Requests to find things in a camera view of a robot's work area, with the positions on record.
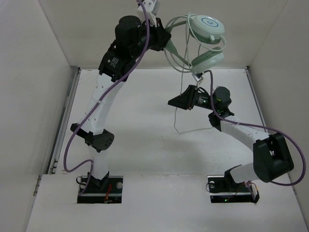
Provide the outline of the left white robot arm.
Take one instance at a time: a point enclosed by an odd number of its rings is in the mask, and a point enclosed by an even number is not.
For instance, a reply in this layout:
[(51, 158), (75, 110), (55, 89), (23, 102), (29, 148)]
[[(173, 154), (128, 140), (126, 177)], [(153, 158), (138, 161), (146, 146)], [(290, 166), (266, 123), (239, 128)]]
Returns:
[(87, 177), (77, 178), (83, 189), (91, 185), (101, 192), (107, 188), (109, 170), (104, 154), (114, 141), (114, 135), (105, 128), (110, 108), (146, 51), (162, 51), (170, 39), (171, 34), (166, 31), (159, 17), (155, 17), (154, 21), (142, 21), (129, 15), (122, 17), (116, 25), (115, 39), (100, 62), (95, 90), (85, 115), (70, 127), (70, 142), (79, 136), (95, 150), (94, 157), (87, 160), (90, 163)]

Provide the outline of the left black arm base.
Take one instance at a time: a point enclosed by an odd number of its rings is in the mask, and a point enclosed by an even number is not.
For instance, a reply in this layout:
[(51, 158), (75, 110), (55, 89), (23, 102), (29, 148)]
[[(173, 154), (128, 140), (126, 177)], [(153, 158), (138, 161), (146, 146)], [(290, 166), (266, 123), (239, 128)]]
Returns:
[(76, 182), (80, 184), (77, 196), (78, 204), (120, 204), (122, 203), (123, 176), (109, 176), (103, 189), (90, 182), (84, 190), (87, 177), (79, 176)]

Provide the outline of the mint green headphones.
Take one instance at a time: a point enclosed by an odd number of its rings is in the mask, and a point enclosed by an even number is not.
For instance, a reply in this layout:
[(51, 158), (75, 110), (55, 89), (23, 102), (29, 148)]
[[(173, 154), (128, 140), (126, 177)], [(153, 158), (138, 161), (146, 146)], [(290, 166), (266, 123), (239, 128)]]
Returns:
[[(180, 73), (202, 73), (223, 61), (226, 39), (225, 27), (221, 21), (207, 15), (188, 13), (171, 19), (165, 30), (171, 33), (182, 25), (185, 26), (184, 56), (179, 54), (172, 40), (164, 48), (167, 61), (173, 69)], [(191, 38), (198, 43), (198, 55), (194, 59), (189, 52)]]

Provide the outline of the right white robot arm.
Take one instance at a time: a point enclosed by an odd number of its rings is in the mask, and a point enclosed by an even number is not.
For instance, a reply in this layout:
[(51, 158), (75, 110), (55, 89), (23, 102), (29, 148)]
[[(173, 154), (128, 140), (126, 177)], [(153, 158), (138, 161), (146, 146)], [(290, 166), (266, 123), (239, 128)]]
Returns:
[(225, 171), (224, 186), (228, 190), (235, 190), (241, 183), (253, 180), (269, 183), (293, 170), (294, 162), (284, 136), (241, 125), (228, 108), (231, 102), (230, 91), (225, 87), (217, 87), (210, 95), (201, 87), (189, 85), (184, 93), (169, 100), (168, 105), (183, 110), (191, 110), (195, 106), (212, 110), (208, 115), (212, 127), (232, 136), (252, 151), (251, 163)]

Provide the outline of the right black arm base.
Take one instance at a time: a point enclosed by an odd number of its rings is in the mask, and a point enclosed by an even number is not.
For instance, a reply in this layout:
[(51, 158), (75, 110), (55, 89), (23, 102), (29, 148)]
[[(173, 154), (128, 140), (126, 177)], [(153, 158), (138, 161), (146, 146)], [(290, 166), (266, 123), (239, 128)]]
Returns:
[(253, 182), (231, 183), (223, 175), (209, 175), (206, 190), (211, 203), (254, 203), (260, 199), (259, 190)]

